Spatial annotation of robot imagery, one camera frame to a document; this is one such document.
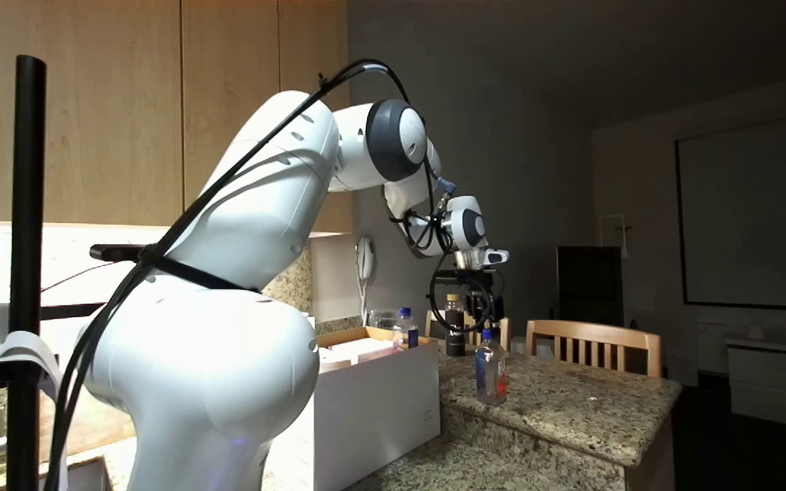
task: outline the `ceiling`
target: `ceiling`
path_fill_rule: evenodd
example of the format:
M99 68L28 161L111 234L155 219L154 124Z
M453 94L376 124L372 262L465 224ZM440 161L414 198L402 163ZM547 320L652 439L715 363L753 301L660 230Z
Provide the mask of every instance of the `ceiling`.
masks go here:
M786 0L420 0L424 12L593 127L786 79Z

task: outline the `cabinet door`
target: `cabinet door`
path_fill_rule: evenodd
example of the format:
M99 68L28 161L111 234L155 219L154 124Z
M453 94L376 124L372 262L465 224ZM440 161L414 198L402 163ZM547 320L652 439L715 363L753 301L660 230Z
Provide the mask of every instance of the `cabinet door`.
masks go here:
M282 87L313 94L319 75L333 78L346 61L346 0L279 0L282 12ZM324 103L349 101L346 86ZM352 194L327 194L313 233L352 233Z
M279 86L277 0L184 0L186 203Z
M15 61L46 64L45 215L169 224L180 183L178 0L0 0L0 219L15 161Z

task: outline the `wooden chair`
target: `wooden chair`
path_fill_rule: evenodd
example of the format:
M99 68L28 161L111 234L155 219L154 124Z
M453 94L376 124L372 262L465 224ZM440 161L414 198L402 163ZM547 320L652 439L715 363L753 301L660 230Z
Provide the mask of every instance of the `wooden chair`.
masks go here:
M431 329L433 329L436 316L433 312L427 312L427 338L431 338ZM468 345L476 348L480 341L480 334L470 334ZM511 350L511 322L509 316L500 320L500 348L509 352Z
M660 376L660 337L570 320L530 320L528 354L534 354L534 338L554 341L554 357L578 365L627 372L630 354L645 352L648 376Z

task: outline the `black pole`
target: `black pole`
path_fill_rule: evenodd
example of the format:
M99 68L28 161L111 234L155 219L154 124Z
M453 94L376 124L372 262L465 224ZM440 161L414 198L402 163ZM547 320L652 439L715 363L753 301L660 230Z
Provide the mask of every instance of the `black pole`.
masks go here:
M15 203L10 203L10 308L8 331L42 329L42 228L45 228L45 103L46 65L17 58ZM15 372L8 386L8 491L39 491L39 376Z

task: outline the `kitchen counter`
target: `kitchen counter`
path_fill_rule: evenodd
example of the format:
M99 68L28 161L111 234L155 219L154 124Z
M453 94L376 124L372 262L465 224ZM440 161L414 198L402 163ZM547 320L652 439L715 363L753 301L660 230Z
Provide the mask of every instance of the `kitchen counter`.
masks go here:
M440 354L443 436L352 491L674 489L678 383L525 354L504 369L509 401L484 405L473 361Z

